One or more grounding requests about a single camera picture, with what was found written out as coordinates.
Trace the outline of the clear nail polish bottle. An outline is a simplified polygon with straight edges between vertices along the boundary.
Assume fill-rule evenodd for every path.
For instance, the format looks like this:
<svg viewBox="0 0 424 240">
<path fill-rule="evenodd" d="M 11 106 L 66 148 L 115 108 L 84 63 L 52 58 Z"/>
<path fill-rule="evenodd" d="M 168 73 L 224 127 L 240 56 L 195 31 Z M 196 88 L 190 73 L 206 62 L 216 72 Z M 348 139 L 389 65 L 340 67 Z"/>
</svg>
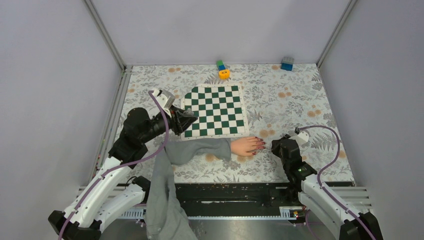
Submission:
<svg viewBox="0 0 424 240">
<path fill-rule="evenodd" d="M 191 108 L 188 108 L 187 110 L 185 110 L 183 112 L 183 114 L 184 114 L 185 117 L 188 117 L 188 118 L 194 118 L 195 117 L 195 114 L 194 114 L 194 112 L 192 111 Z"/>
</svg>

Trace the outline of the grey sleeved forearm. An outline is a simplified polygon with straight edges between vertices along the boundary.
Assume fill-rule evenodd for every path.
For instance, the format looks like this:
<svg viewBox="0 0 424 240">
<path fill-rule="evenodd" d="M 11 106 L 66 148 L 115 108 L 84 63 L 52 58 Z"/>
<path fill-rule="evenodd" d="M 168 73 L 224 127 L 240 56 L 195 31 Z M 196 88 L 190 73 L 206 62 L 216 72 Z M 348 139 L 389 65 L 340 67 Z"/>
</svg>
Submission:
<svg viewBox="0 0 424 240">
<path fill-rule="evenodd" d="M 187 164 L 198 154 L 213 154 L 221 160 L 230 160 L 230 143 L 228 138 L 169 141 L 157 154 L 144 216 L 148 239 L 197 239 L 177 199 L 173 166 Z"/>
</svg>

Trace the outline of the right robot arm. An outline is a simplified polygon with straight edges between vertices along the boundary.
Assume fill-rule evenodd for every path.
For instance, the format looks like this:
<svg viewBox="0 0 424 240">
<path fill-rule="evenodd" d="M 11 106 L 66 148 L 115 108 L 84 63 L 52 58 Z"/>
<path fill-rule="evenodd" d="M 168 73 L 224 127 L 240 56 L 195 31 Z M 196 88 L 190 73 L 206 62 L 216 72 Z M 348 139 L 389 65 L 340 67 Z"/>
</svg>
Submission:
<svg viewBox="0 0 424 240">
<path fill-rule="evenodd" d="M 306 206 L 337 240 L 383 239 L 379 222 L 371 212 L 362 212 L 342 199 L 303 161 L 300 145 L 308 139 L 309 135 L 302 131 L 271 142 L 271 152 L 280 158 L 291 187 L 286 193 L 287 201 L 293 206 Z"/>
</svg>

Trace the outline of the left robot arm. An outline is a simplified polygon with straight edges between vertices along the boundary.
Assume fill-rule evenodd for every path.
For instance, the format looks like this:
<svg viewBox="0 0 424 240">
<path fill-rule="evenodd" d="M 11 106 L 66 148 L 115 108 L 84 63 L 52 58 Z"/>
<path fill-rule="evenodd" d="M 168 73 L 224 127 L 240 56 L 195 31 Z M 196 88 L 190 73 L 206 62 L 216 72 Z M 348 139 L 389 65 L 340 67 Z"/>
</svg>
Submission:
<svg viewBox="0 0 424 240">
<path fill-rule="evenodd" d="M 115 141 L 96 176 L 65 210 L 54 210 L 48 222 L 60 240 L 98 240 L 105 229 L 135 205 L 148 206 L 155 192 L 146 181 L 132 183 L 113 199 L 108 199 L 119 181 L 142 160 L 164 149 L 162 145 L 150 156 L 146 144 L 172 130 L 180 135 L 197 120 L 190 110 L 175 106 L 150 118 L 146 109 L 133 108 L 127 114 L 119 138 Z"/>
</svg>

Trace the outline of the person's hand with painted nails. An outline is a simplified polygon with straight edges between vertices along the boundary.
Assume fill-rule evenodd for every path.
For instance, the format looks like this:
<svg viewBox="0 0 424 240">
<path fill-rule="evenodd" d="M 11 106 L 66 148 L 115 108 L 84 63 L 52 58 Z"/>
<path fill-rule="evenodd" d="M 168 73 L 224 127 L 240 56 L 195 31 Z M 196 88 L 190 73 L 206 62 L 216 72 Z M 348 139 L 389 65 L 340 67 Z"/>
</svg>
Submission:
<svg viewBox="0 0 424 240">
<path fill-rule="evenodd" d="M 241 157 L 254 156 L 265 148 L 266 142 L 256 136 L 242 137 L 230 143 L 231 152 Z"/>
</svg>

